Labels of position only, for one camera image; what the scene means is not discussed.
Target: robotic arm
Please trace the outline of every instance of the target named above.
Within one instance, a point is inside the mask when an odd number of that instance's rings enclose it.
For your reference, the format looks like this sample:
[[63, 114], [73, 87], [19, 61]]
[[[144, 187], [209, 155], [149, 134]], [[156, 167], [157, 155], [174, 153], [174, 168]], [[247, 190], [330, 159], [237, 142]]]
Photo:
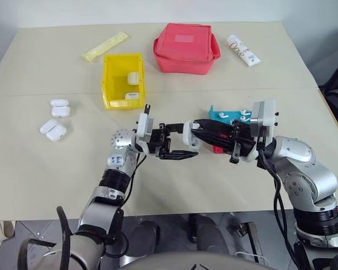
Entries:
[[[137, 130], [120, 129], [112, 136], [113, 151], [107, 168], [81, 214], [78, 231], [70, 236], [69, 244], [55, 245], [36, 269], [97, 269], [106, 247], [121, 236], [121, 207], [128, 199], [125, 194], [135, 175], [139, 154], [171, 160], [191, 158], [198, 155], [200, 140], [223, 148], [231, 155], [231, 163], [251, 162], [259, 156], [259, 167], [267, 169], [261, 162], [263, 157], [272, 165], [294, 208], [299, 238], [295, 254], [301, 269], [318, 268], [323, 260], [338, 254], [336, 177], [316, 161], [305, 142], [282, 136], [273, 138], [278, 115], [274, 100], [254, 104], [250, 125], [200, 119], [185, 124], [160, 124], [159, 129], [153, 129], [149, 110], [147, 105], [140, 114]], [[172, 132], [183, 134], [183, 142], [191, 151], [170, 151]], [[20, 254], [18, 269], [27, 269]]]

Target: gray floor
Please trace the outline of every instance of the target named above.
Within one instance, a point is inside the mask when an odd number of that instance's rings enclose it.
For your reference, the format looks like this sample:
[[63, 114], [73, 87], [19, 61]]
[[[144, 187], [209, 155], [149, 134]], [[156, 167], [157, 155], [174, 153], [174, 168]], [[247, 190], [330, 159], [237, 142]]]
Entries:
[[[232, 236], [227, 227], [233, 216], [230, 213], [210, 213], [211, 217], [218, 225], [231, 254], [236, 251], [251, 252], [250, 243], [247, 237], [239, 238]], [[292, 211], [287, 212], [289, 239], [294, 243], [296, 236], [294, 230], [294, 217]], [[255, 222], [258, 231], [258, 237], [262, 247], [263, 255], [270, 261], [270, 266], [287, 270], [294, 269], [290, 263], [290, 257], [287, 254], [283, 244], [282, 237], [275, 222], [272, 211], [253, 211], [235, 213], [235, 217], [241, 222]], [[196, 245], [188, 241], [186, 237], [188, 215], [155, 215], [143, 217], [125, 217], [123, 223], [123, 232], [129, 235], [143, 220], [155, 221], [161, 227], [161, 240], [157, 246], [156, 252], [196, 250]], [[76, 230], [77, 220], [70, 220], [69, 225], [72, 231]], [[15, 237], [6, 240], [0, 248], [0, 269], [16, 269], [17, 252], [22, 240], [28, 237], [37, 237], [50, 242], [61, 242], [61, 228], [58, 220], [35, 220], [19, 221], [16, 224]], [[28, 264], [32, 266], [46, 252], [48, 248], [33, 245], [28, 251]], [[101, 269], [116, 269], [118, 267], [117, 259], [104, 258]]]

